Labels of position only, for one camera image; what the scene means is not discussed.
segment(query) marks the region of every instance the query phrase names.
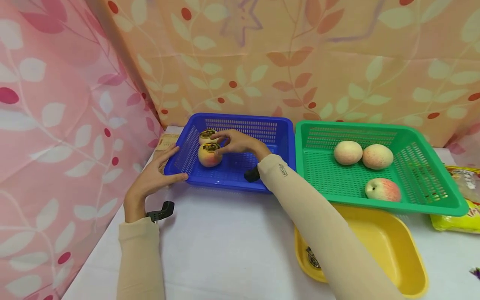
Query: plastic bag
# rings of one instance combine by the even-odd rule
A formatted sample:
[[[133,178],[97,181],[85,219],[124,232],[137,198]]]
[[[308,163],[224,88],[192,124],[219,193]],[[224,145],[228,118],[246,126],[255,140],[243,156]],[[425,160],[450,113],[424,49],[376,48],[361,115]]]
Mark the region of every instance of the plastic bag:
[[[461,231],[480,234],[480,169],[446,166],[460,192],[468,203],[468,213],[464,216],[430,215],[436,230]]]

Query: yellow plastic tray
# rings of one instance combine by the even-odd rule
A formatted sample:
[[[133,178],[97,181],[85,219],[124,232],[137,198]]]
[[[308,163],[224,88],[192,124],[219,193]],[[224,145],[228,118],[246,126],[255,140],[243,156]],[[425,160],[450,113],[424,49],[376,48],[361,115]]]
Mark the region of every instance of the yellow plastic tray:
[[[426,293],[427,273],[410,231],[400,219],[380,210],[344,205],[335,208],[404,297],[416,299]],[[311,278],[327,282],[323,271],[310,264],[307,248],[295,227],[295,252],[300,267]]]

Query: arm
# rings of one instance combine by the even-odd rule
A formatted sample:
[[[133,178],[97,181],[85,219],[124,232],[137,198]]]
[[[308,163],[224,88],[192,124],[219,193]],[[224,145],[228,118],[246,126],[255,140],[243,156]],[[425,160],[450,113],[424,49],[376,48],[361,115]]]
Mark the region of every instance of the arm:
[[[122,251],[117,286],[118,300],[164,300],[163,272],[159,254],[158,225],[145,217],[145,199],[160,188],[184,181],[187,174],[162,175],[158,168],[178,151],[172,145],[164,153],[154,156],[129,188],[123,207],[125,223],[119,226]]]
[[[236,130],[217,132],[227,139],[218,154],[253,152],[265,186],[307,241],[337,300],[402,300],[390,281],[336,209],[262,142]]]

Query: blue plastic basket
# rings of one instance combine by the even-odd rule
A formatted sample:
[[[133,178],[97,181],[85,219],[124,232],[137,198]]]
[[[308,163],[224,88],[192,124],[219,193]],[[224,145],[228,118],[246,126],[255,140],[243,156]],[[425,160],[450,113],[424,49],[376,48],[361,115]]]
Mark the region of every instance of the blue plastic basket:
[[[292,169],[295,164],[295,135],[290,120],[276,117],[198,113],[190,117],[177,145],[180,151],[165,166],[165,174],[187,173],[192,185],[231,190],[270,193],[261,180],[247,182],[243,174],[258,163],[251,153],[229,153],[213,168],[198,161],[198,137],[207,129],[236,129],[264,142],[270,151],[280,155]]]

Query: green plastic basket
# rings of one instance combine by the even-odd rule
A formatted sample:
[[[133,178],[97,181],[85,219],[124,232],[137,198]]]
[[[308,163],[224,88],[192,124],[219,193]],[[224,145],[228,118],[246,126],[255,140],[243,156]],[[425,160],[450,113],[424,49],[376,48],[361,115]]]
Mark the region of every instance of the green plastic basket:
[[[394,154],[383,170],[366,168],[362,162],[342,166],[333,149],[341,141],[355,141],[362,148],[382,144]],[[328,201],[388,210],[393,213],[424,213],[463,216],[468,205],[443,163],[415,129],[400,125],[301,121],[295,137],[297,172]],[[402,193],[401,202],[368,199],[366,183],[388,178]]]

